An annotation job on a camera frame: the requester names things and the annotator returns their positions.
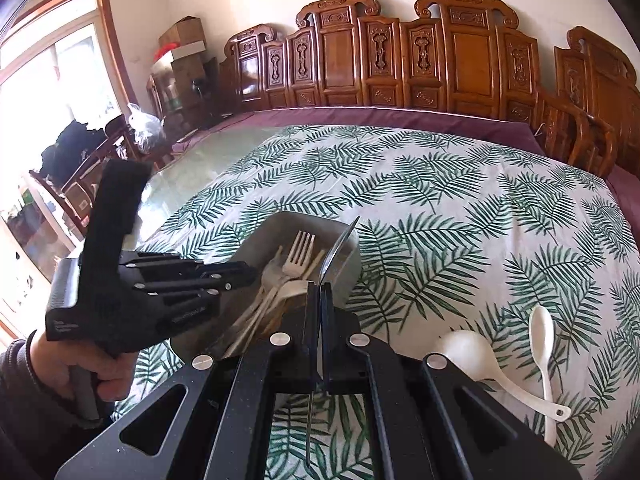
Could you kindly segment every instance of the window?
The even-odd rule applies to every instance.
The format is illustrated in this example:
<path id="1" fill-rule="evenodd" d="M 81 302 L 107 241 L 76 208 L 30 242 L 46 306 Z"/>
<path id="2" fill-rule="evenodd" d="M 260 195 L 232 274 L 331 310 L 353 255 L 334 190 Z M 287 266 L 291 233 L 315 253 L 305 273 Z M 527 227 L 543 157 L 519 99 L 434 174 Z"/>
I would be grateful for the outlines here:
<path id="1" fill-rule="evenodd" d="M 42 323 L 57 261 L 78 244 L 60 206 L 23 176 L 72 120 L 100 129 L 118 116 L 135 102 L 130 88 L 109 0 L 45 0 L 0 44 L 0 333 Z"/>

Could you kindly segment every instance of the human hand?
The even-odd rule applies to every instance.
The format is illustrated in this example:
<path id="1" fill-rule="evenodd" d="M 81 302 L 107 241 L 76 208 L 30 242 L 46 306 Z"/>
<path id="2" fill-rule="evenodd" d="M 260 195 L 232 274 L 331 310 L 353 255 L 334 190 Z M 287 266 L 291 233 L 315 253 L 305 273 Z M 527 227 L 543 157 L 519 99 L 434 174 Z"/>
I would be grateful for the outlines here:
<path id="1" fill-rule="evenodd" d="M 127 398 L 138 358 L 137 353 L 112 358 L 89 341 L 47 341 L 42 329 L 31 340 L 30 355 L 31 367 L 39 380 L 64 399 L 74 398 L 70 366 L 96 372 L 102 381 L 97 393 L 105 402 Z"/>

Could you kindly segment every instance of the gray plastic container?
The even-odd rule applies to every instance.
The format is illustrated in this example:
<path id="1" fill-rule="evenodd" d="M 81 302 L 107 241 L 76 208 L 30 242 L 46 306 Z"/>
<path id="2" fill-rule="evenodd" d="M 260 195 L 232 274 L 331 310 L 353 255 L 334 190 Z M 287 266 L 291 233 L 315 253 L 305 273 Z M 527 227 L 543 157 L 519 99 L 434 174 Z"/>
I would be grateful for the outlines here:
<path id="1" fill-rule="evenodd" d="M 194 357 L 208 353 L 218 359 L 222 357 L 228 342 L 224 341 L 225 331 L 251 305 L 260 288 L 260 275 L 267 263 L 282 245 L 283 254 L 289 253 L 298 231 L 316 235 L 314 256 L 319 250 L 326 252 L 335 244 L 340 234 L 348 227 L 343 222 L 318 216 L 281 211 L 269 216 L 240 245 L 230 261 L 244 261 L 258 270 L 258 278 L 252 286 L 229 292 L 223 291 L 220 316 L 172 337 L 171 348 L 185 363 Z M 326 281 L 332 284 L 334 305 L 344 307 L 351 295 L 361 270 L 358 234 L 353 230 L 340 253 L 331 265 Z M 317 268 L 310 279 L 318 280 Z"/>

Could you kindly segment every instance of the purple bed sheet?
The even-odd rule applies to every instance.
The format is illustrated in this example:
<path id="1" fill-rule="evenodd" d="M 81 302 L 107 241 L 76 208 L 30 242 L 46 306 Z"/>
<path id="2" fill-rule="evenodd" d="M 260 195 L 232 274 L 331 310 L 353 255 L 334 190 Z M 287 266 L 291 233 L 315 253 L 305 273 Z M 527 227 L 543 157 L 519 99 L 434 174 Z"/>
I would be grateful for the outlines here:
<path id="1" fill-rule="evenodd" d="M 293 126 L 295 124 L 349 124 L 353 126 L 383 126 L 410 128 L 443 134 L 487 140 L 526 152 L 545 155 L 536 142 L 529 126 L 456 114 L 382 107 L 319 107 L 263 110 L 232 116 L 211 130 L 199 132 L 174 151 L 188 150 L 210 132 L 243 128 Z M 622 213 L 631 226 L 631 232 L 640 246 L 640 180 L 619 166 L 614 166 L 606 179 Z"/>

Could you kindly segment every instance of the white spoon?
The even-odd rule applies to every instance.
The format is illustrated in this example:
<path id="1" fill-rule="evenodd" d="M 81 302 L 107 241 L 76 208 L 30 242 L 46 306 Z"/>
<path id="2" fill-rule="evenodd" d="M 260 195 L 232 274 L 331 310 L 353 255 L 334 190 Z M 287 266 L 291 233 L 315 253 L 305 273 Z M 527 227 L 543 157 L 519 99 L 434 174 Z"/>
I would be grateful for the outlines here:
<path id="1" fill-rule="evenodd" d="M 554 348 L 554 320 L 549 311 L 540 305 L 535 306 L 529 316 L 529 344 L 531 355 L 542 374 L 542 389 L 545 400 L 554 401 L 549 380 L 549 359 Z M 556 422 L 545 417 L 545 442 L 551 447 L 556 445 Z"/>
<path id="2" fill-rule="evenodd" d="M 489 342 L 476 332 L 449 332 L 437 341 L 434 352 L 446 356 L 471 380 L 493 379 L 521 403 L 545 416 L 550 416 L 553 420 L 563 422 L 571 415 L 569 407 L 540 399 L 513 383 L 500 369 Z"/>

